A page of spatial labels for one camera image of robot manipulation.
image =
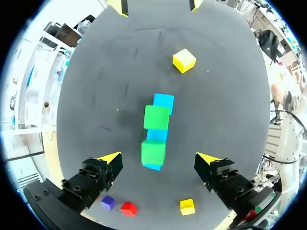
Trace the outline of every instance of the block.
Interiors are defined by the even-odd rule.
[[[149,129],[147,131],[146,140],[161,140],[166,142],[167,133],[168,130]]]
[[[169,109],[156,105],[145,107],[144,128],[167,130],[169,121]]]
[[[99,157],[99,158],[96,158],[96,159],[106,161],[107,164],[110,164],[110,162],[119,154],[121,154],[121,152],[115,152],[115,153],[112,153],[112,154],[109,154],[109,155],[106,155],[106,156],[103,156],[103,157]]]
[[[169,94],[156,93],[153,98],[153,105],[169,108],[169,114],[172,114],[174,96]]]
[[[166,143],[160,140],[145,140],[142,142],[142,164],[163,165]]]
[[[120,210],[127,217],[134,217],[138,213],[138,208],[131,202],[125,202]]]
[[[196,154],[200,155],[201,158],[203,158],[205,160],[205,162],[208,163],[208,165],[210,165],[211,162],[213,161],[219,161],[221,159],[219,158],[216,158],[216,157],[212,157],[212,156],[209,156],[207,154],[203,154],[203,153],[200,153],[200,152],[197,152]]]
[[[173,55],[173,64],[181,73],[193,68],[195,63],[196,58],[187,49],[183,49]]]
[[[190,1],[190,8],[192,12],[195,12],[201,5],[203,0],[189,0]]]
[[[105,196],[105,198],[101,200],[101,204],[112,210],[115,207],[115,200],[109,196]]]
[[[160,171],[162,169],[162,165],[159,164],[143,164],[144,167]]]
[[[192,199],[181,200],[180,211],[183,216],[195,213],[193,200]]]

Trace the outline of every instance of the purple cube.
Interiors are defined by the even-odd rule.
[[[115,200],[109,196],[105,196],[105,198],[102,199],[101,204],[112,210],[115,207]]]

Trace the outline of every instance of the blue cube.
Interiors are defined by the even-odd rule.
[[[102,199],[101,204],[112,210],[115,207],[115,200],[109,196],[105,196],[105,198]]]
[[[156,93],[153,99],[153,105],[169,108],[169,114],[172,114],[174,96],[169,94]]]
[[[166,142],[167,130],[149,129],[146,140],[162,140]]]
[[[157,170],[157,171],[160,171],[162,168],[162,165],[159,165],[159,164],[143,164],[143,166],[149,169]]]

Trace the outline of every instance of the round table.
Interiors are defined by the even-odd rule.
[[[205,1],[129,1],[129,17],[105,9],[77,46],[65,74],[58,107],[58,149],[65,178],[82,161],[122,152],[123,169],[108,194],[86,212],[120,230],[213,229],[229,213],[194,170],[195,153],[229,158],[252,178],[264,151],[270,96],[263,57],[243,17]],[[196,58],[181,74],[172,55],[186,48]],[[174,95],[160,172],[141,164],[144,109],[155,93]],[[180,200],[196,213],[182,216]],[[133,202],[136,217],[120,207]]]

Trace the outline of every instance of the green cube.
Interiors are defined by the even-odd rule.
[[[161,140],[145,140],[142,142],[142,164],[163,165],[166,143]]]
[[[167,130],[169,121],[169,108],[147,105],[145,107],[144,128]]]

